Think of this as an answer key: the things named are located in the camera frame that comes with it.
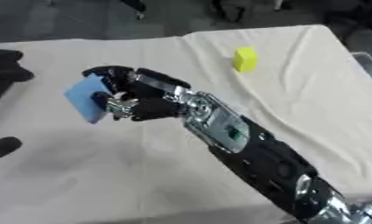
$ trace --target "dark floor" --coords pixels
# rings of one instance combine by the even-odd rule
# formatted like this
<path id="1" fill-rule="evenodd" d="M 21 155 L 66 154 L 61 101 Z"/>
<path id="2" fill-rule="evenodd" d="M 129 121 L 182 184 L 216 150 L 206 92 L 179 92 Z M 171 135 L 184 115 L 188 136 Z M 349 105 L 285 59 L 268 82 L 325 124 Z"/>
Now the dark floor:
<path id="1" fill-rule="evenodd" d="M 209 0 L 145 0 L 147 17 L 136 20 L 117 0 L 0 0 L 0 42 L 39 39 L 148 39 L 189 32 L 320 24 L 324 11 L 350 9 L 355 0 L 295 0 L 292 10 L 273 10 L 273 0 L 254 0 L 241 24 L 217 20 Z M 353 51 L 372 54 L 372 31 L 358 31 L 348 42 Z"/>

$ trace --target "white fabric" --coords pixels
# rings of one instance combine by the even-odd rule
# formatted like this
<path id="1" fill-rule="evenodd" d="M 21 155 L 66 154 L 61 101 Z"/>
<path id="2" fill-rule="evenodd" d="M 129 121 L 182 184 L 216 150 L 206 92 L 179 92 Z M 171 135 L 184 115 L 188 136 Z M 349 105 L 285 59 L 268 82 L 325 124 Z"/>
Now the white fabric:
<path id="1" fill-rule="evenodd" d="M 230 65 L 259 54 L 253 72 Z M 145 40 L 0 44 L 37 77 L 0 100 L 1 223 L 278 223 L 286 219 L 176 119 L 85 123 L 63 97 L 81 71 L 146 67 L 210 92 L 319 168 L 349 198 L 372 197 L 372 80 L 324 26 Z"/>

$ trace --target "robotic hand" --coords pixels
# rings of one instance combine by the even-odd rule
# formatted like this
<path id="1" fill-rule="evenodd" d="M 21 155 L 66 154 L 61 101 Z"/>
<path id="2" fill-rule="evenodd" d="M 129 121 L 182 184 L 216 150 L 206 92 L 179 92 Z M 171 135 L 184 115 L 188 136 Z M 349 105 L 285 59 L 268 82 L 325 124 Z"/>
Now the robotic hand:
<path id="1" fill-rule="evenodd" d="M 112 93 L 94 93 L 92 99 L 116 120 L 180 118 L 233 173 L 298 221 L 372 223 L 371 204 L 348 204 L 288 144 L 214 96 L 145 68 L 102 66 L 83 72 L 90 74 L 101 76 Z"/>

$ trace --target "yellow cube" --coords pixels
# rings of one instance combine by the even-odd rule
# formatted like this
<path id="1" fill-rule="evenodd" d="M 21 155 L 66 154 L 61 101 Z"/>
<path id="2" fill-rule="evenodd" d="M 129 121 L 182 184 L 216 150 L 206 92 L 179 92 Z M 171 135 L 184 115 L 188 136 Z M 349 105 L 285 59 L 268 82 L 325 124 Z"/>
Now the yellow cube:
<path id="1" fill-rule="evenodd" d="M 257 54 L 252 47 L 242 47 L 235 51 L 233 66 L 235 69 L 244 73 L 254 70 L 257 63 Z"/>

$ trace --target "white tablecloth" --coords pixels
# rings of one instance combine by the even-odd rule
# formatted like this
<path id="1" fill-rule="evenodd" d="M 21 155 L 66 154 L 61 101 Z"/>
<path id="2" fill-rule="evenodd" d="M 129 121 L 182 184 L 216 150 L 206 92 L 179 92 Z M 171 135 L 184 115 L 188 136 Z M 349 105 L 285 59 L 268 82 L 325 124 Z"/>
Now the white tablecloth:
<path id="1" fill-rule="evenodd" d="M 253 46 L 253 72 L 230 65 Z M 324 26 L 197 32 L 144 40 L 0 44 L 37 77 L 0 100 L 0 223 L 278 223 L 176 119 L 85 123 L 63 97 L 81 71 L 146 67 L 210 92 L 286 141 L 349 198 L 372 197 L 372 80 Z"/>

